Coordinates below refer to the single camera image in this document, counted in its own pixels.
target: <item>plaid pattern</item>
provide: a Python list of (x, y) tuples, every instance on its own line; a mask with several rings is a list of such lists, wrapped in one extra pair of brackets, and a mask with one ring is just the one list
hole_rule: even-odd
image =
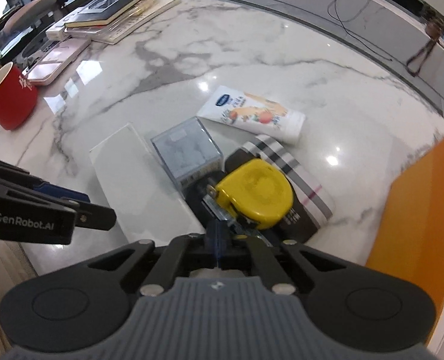
[(280, 143), (268, 135), (257, 135), (245, 143), (242, 149), (259, 156), (287, 176), (317, 228), (327, 223), (335, 209), (332, 197)]

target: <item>pink stripe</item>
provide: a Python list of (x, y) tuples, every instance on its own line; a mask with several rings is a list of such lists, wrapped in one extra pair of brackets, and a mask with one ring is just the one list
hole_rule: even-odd
[(309, 202), (309, 200), (312, 200), (317, 195), (317, 192), (319, 192), (321, 189), (322, 189), (321, 185), (315, 188), (314, 191), (305, 198), (305, 200), (302, 202), (302, 205), (305, 205)]

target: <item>black notebook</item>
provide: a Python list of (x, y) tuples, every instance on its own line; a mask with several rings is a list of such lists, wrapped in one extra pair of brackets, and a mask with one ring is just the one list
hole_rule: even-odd
[(140, 0), (93, 0), (64, 23), (66, 27), (105, 26)]

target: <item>gray ribbed panel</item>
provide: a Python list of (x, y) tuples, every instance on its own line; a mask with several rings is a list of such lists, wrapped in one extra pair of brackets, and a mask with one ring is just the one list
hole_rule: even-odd
[[(212, 284), (220, 281), (218, 290)], [(77, 352), (14, 348), (1, 360), (435, 360), (420, 344), (388, 354), (360, 352), (321, 333), (293, 296), (258, 277), (177, 278), (172, 290), (141, 298), (112, 337)]]

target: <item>stack of books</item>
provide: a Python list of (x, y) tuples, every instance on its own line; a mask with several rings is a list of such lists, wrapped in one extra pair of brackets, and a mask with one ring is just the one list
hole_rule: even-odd
[(65, 33), (116, 44), (180, 0), (93, 0), (64, 21)]

